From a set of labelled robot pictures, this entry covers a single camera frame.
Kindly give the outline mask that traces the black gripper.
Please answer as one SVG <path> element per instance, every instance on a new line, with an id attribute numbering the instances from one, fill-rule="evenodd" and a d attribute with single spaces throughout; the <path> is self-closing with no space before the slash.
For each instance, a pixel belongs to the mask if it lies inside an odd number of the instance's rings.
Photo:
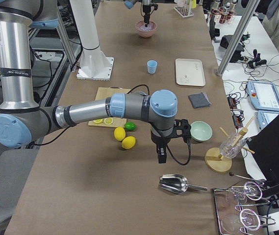
<path id="1" fill-rule="evenodd" d="M 183 138 L 183 141 L 190 147 L 191 145 L 191 125 L 187 119 L 175 119 L 170 134 L 166 136 L 165 132 L 157 129 L 155 125 L 150 123 L 151 140 L 156 144 L 158 163 L 164 164 L 167 161 L 166 145 L 171 139 Z"/>
<path id="2" fill-rule="evenodd" d="M 145 27 L 148 27 L 150 24 L 150 14 L 153 11 L 156 11 L 158 9 L 158 4 L 157 3 L 150 3 L 150 4 L 143 4 L 142 5 L 142 11 L 144 13 L 144 23 Z"/>

